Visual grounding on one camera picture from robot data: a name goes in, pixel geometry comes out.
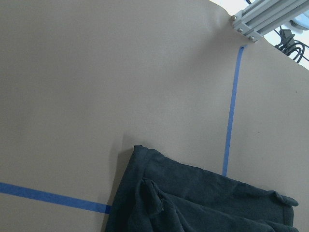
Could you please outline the black graphic t-shirt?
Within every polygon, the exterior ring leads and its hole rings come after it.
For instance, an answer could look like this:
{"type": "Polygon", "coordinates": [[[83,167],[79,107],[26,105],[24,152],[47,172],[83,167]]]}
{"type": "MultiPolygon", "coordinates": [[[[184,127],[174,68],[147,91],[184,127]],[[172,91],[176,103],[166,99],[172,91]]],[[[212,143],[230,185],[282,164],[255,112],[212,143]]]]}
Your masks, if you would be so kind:
{"type": "Polygon", "coordinates": [[[108,232],[294,232],[298,202],[136,145],[108,232]]]}

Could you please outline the aluminium frame post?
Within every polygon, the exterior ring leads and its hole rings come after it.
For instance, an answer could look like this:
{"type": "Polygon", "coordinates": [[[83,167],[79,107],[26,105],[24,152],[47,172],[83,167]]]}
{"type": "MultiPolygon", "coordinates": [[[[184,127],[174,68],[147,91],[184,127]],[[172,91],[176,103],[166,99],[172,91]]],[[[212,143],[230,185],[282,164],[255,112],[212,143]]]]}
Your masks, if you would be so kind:
{"type": "Polygon", "coordinates": [[[256,0],[232,16],[232,28],[254,43],[308,9],[307,0],[256,0]]]}

